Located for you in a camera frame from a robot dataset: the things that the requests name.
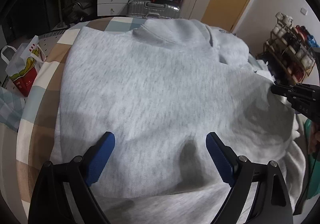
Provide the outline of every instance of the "plaid bed sheet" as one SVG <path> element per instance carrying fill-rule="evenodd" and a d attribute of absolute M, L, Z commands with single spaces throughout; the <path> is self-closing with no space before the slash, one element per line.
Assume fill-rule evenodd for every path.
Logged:
<path fill-rule="evenodd" d="M 0 87 L 0 122 L 18 132 L 25 99 Z"/>
<path fill-rule="evenodd" d="M 87 26 L 118 34 L 139 28 L 145 21 L 140 18 L 108 17 L 82 22 L 67 30 L 51 50 L 31 88 L 17 137 L 17 176 L 27 217 L 39 171 L 50 158 L 53 148 L 62 73 L 80 29 Z"/>

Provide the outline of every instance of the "light switch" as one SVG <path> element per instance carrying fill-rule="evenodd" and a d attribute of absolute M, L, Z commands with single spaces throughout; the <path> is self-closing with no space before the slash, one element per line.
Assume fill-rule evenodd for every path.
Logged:
<path fill-rule="evenodd" d="M 308 11 L 305 8 L 302 8 L 300 11 L 302 14 L 306 15 L 308 13 Z"/>

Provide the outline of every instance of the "blue gripper pad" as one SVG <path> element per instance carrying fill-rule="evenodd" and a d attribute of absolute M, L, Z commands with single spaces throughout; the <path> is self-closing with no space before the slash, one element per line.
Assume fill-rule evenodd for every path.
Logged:
<path fill-rule="evenodd" d="M 116 139 L 113 133 L 106 132 L 93 148 L 94 154 L 89 155 L 92 159 L 86 168 L 86 177 L 84 179 L 88 187 L 97 182 L 109 157 L 115 148 Z"/>
<path fill-rule="evenodd" d="M 234 179 L 234 167 L 222 150 L 227 147 L 223 144 L 215 132 L 207 134 L 205 143 L 223 182 L 228 183 L 230 187 L 233 187 L 236 181 Z"/>

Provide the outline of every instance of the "green cloth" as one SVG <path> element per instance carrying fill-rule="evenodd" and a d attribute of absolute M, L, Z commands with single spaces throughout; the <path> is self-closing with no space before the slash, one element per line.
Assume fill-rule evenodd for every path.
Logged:
<path fill-rule="evenodd" d="M 304 132 L 306 135 L 306 138 L 309 142 L 310 134 L 311 134 L 311 120 L 307 119 L 306 122 L 304 123 Z M 311 175 L 312 167 L 314 164 L 315 160 L 312 157 L 312 155 L 309 155 L 309 178 Z M 320 162 L 316 162 L 315 168 L 313 170 L 311 179 L 310 179 L 310 184 L 309 184 L 309 189 L 307 193 L 307 199 L 311 199 L 313 196 L 316 196 L 317 194 L 320 193 Z"/>

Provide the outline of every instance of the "silver suitcase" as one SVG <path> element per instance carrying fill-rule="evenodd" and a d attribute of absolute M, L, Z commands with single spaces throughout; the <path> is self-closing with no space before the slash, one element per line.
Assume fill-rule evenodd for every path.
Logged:
<path fill-rule="evenodd" d="M 156 4 L 150 0 L 130 0 L 127 17 L 179 18 L 180 8 L 168 4 Z"/>

